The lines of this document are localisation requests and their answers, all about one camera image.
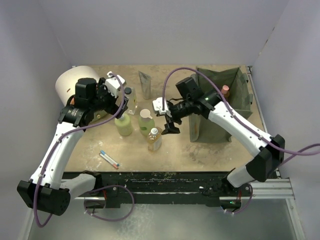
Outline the amber bottle white cap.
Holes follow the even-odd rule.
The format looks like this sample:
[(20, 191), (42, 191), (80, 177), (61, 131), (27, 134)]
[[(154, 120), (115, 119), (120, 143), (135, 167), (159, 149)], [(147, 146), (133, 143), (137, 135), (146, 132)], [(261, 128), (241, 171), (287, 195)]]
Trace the amber bottle white cap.
[(162, 129), (153, 127), (147, 136), (148, 150), (156, 152), (162, 145)]

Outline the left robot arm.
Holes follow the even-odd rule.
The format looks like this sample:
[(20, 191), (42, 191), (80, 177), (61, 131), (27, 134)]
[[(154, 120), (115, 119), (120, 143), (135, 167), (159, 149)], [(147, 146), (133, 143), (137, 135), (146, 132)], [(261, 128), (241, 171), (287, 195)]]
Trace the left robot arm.
[(95, 113), (105, 111), (112, 118), (119, 118), (127, 109), (128, 99), (124, 94), (126, 81), (112, 72), (107, 78), (80, 78), (74, 94), (67, 99), (61, 110), (52, 142), (36, 171), (28, 181), (20, 181), (17, 192), (25, 204), (33, 210), (61, 216), (70, 201), (88, 192), (98, 196), (103, 191), (99, 173), (85, 170), (73, 179), (62, 182), (66, 165), (86, 129), (92, 128)]

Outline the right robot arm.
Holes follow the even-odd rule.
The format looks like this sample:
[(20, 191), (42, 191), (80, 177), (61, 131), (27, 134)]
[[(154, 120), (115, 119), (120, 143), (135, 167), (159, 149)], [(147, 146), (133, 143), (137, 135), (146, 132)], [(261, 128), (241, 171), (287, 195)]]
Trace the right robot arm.
[(224, 103), (217, 91), (204, 93), (191, 77), (179, 81), (176, 88), (182, 97), (180, 102), (173, 104), (164, 97), (152, 102), (157, 116), (165, 116), (164, 135), (179, 134), (175, 124), (180, 125), (182, 118), (201, 115), (235, 137), (252, 156), (248, 163), (226, 175), (222, 183), (226, 195), (235, 195), (242, 185), (249, 182), (265, 182), (283, 163), (284, 153), (280, 149), (284, 148), (285, 139), (281, 135), (272, 136), (254, 126), (228, 103)]

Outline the orange bottle pink cap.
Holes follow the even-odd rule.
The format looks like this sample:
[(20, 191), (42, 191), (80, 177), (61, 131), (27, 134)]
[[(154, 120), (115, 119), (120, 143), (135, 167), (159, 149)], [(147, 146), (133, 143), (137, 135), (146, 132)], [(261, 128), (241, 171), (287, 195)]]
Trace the orange bottle pink cap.
[(227, 100), (230, 96), (230, 88), (227, 85), (223, 85), (221, 88), (221, 93), (223, 94), (224, 98)]

